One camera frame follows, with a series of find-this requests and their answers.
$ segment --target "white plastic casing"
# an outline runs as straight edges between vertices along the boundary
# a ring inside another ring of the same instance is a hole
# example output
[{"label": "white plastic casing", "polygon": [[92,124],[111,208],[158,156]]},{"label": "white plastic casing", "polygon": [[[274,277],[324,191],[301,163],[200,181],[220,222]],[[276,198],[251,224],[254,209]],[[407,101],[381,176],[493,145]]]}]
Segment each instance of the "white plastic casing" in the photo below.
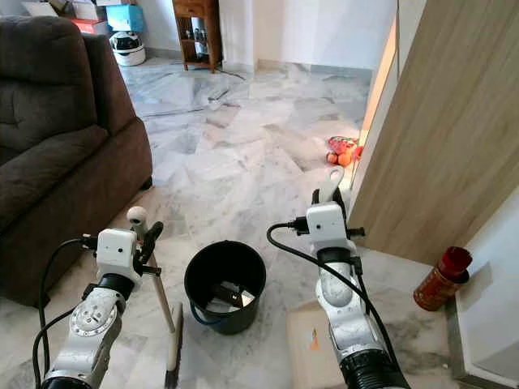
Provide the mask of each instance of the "white plastic casing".
[{"label": "white plastic casing", "polygon": [[127,229],[104,229],[97,237],[97,279],[104,274],[119,274],[132,280],[133,291],[142,284],[133,268],[137,234]]}]

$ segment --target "marble floor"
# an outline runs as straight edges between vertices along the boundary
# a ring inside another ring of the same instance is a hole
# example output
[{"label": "marble floor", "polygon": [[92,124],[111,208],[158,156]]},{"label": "marble floor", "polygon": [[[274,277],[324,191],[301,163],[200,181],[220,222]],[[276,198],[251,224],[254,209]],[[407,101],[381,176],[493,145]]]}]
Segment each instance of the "marble floor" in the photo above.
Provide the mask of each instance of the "marble floor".
[{"label": "marble floor", "polygon": [[[157,243],[166,293],[182,301],[186,317],[180,387],[184,389],[290,388],[287,310],[315,298],[317,270],[271,247],[267,227],[303,215],[324,178],[325,140],[358,136],[369,79],[312,74],[299,66],[254,76],[185,72],[152,58],[122,70],[135,109],[144,120],[155,186],[131,204],[162,220]],[[349,186],[346,174],[342,189]],[[127,227],[123,210],[111,226]],[[278,238],[300,250],[308,240],[290,232]],[[267,266],[258,316],[247,331],[221,336],[187,310],[183,274],[193,255],[223,239],[246,242]],[[412,290],[429,267],[361,249],[364,274],[412,387],[458,388],[449,377],[443,312],[420,310]],[[95,267],[86,253],[50,291],[47,317],[77,303]],[[56,354],[66,322],[50,331]],[[37,312],[0,299],[0,388],[33,386],[30,360]],[[151,280],[144,280],[123,316],[103,388],[160,388],[165,372],[166,325]]]}]

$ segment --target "plastic bucket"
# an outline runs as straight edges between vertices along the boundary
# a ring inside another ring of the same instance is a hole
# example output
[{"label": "plastic bucket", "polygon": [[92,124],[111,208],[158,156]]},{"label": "plastic bucket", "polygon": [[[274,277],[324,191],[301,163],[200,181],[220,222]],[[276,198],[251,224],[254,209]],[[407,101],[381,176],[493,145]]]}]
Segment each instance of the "plastic bucket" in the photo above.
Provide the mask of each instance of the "plastic bucket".
[{"label": "plastic bucket", "polygon": [[[184,288],[195,319],[225,335],[246,330],[256,316],[267,272],[260,255],[251,247],[233,241],[213,243],[191,260],[184,276]],[[227,281],[240,285],[254,296],[243,308],[217,313],[207,310],[214,298],[212,287]]]}]

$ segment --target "object inside bucket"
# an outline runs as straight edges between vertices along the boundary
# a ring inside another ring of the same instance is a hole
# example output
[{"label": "object inside bucket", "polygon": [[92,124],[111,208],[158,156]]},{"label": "object inside bucket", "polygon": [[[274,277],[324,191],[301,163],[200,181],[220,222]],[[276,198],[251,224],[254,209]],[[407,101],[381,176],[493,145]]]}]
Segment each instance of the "object inside bucket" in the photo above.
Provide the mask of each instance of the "object inside bucket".
[{"label": "object inside bucket", "polygon": [[254,295],[240,285],[229,281],[222,281],[211,287],[214,298],[209,301],[205,309],[209,312],[224,314],[234,312],[249,305]]}]

